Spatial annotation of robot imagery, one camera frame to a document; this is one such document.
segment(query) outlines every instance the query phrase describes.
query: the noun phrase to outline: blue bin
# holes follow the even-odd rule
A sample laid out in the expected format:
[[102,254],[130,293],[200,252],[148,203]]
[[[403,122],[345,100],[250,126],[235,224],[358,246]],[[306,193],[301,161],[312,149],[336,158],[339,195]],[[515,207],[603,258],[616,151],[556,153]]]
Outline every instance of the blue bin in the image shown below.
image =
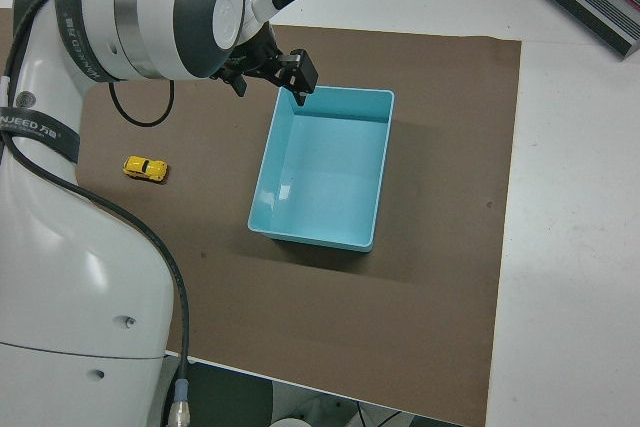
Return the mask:
[[371,251],[393,101],[388,90],[317,87],[299,107],[280,89],[249,229]]

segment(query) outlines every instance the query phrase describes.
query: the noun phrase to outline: brown cardboard sheet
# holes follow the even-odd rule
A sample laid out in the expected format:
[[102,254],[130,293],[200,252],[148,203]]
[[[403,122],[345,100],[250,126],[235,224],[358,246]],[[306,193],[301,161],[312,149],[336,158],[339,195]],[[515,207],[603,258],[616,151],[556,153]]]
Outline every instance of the brown cardboard sheet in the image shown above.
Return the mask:
[[[10,12],[1,12],[3,54]],[[139,215],[181,265],[191,355],[467,426],[484,425],[520,43],[277,27],[319,84],[390,89],[391,138],[370,254],[277,242],[247,218],[276,89],[183,82],[167,121],[127,124],[106,86],[85,102],[79,182]],[[118,86],[130,114],[160,81]],[[164,159],[166,185],[121,173]],[[179,325],[169,348],[179,349]]]

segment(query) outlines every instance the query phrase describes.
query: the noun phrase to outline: tabletop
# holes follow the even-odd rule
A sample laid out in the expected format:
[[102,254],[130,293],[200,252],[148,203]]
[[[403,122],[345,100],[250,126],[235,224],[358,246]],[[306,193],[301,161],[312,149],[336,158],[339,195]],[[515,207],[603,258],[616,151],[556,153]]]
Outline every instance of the tabletop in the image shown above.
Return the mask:
[[301,0],[275,22],[524,42],[487,426],[635,425],[640,57],[548,0]]

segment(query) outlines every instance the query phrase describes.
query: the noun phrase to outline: toy car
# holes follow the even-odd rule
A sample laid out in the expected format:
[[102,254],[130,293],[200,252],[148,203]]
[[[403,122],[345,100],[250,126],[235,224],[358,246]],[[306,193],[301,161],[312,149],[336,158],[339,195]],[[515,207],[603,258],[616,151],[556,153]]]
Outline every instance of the toy car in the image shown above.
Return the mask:
[[129,177],[162,182],[167,175],[167,163],[162,160],[151,160],[132,155],[125,163],[122,171]]

